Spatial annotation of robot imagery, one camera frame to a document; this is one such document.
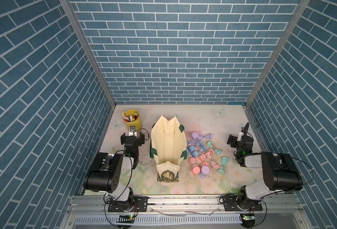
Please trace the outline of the teal hourglass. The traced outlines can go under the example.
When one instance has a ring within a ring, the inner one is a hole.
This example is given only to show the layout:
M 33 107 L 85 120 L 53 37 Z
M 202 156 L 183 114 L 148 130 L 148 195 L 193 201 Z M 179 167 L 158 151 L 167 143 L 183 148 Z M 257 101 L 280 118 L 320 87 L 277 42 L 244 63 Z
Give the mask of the teal hourglass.
M 208 152 L 211 154 L 211 155 L 220 155 L 222 153 L 222 151 L 219 149 L 219 148 L 216 148 L 213 146 L 213 143 L 212 141 L 209 141 L 207 142 L 207 146 L 208 146 Z
M 225 175 L 225 167 L 228 163 L 229 159 L 226 156 L 221 158 L 220 168 L 218 169 L 218 173 L 221 175 Z

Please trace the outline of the purple hourglass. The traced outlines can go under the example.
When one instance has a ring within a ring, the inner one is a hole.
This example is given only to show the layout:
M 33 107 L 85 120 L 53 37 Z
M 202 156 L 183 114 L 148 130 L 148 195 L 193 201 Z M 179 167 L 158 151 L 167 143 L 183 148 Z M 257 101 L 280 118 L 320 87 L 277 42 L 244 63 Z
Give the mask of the purple hourglass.
M 202 166 L 200 171 L 200 178 L 205 179 L 210 173 L 210 168 L 208 166 Z
M 203 135 L 199 134 L 198 140 L 204 140 L 204 139 L 211 140 L 212 139 L 212 134 L 211 133 L 203 134 Z
M 198 140 L 199 140 L 199 134 L 198 134 L 197 132 L 193 132 L 193 133 L 191 134 L 191 136 L 192 136 L 192 138 L 191 138 L 190 143 L 191 143 L 191 145 L 196 146 L 196 145 L 197 145 L 197 142 L 198 142 Z

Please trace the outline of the cream canvas tote bag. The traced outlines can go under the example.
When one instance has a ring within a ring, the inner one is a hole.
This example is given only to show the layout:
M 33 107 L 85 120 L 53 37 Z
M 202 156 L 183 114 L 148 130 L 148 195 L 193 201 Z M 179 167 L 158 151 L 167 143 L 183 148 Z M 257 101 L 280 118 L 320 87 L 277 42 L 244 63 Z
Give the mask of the cream canvas tote bag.
M 176 117 L 161 116 L 153 125 L 149 154 L 157 164 L 159 182 L 178 181 L 180 165 L 187 159 L 187 137 Z

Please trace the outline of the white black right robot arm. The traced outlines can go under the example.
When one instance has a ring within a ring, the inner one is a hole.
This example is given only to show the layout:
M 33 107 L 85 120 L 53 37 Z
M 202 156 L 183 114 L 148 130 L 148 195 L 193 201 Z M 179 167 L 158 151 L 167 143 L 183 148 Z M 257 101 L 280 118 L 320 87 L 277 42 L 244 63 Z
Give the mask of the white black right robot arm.
M 235 159 L 240 167 L 261 169 L 263 177 L 254 184 L 242 186 L 235 194 L 219 197 L 225 211 L 261 211 L 265 197 L 283 192 L 300 191 L 303 186 L 315 179 L 315 172 L 306 162 L 289 154 L 272 152 L 253 152 L 254 138 L 248 133 L 250 124 L 241 128 L 238 136 L 229 135 L 227 144 L 236 149 Z M 311 169 L 312 178 L 304 182 L 295 161 L 304 163 Z

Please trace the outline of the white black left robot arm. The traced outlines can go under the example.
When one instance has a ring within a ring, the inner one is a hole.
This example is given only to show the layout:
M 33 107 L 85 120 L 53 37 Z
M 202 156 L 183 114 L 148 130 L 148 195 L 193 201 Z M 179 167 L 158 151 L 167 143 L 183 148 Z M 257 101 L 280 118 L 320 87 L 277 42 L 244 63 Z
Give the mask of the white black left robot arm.
M 120 137 L 123 150 L 110 155 L 97 153 L 83 180 L 83 188 L 106 194 L 109 200 L 109 212 L 144 211 L 146 198 L 135 198 L 128 185 L 121 184 L 122 169 L 133 171 L 139 162 L 139 147 L 145 143 L 145 136 L 135 126 L 130 126 L 129 135 Z

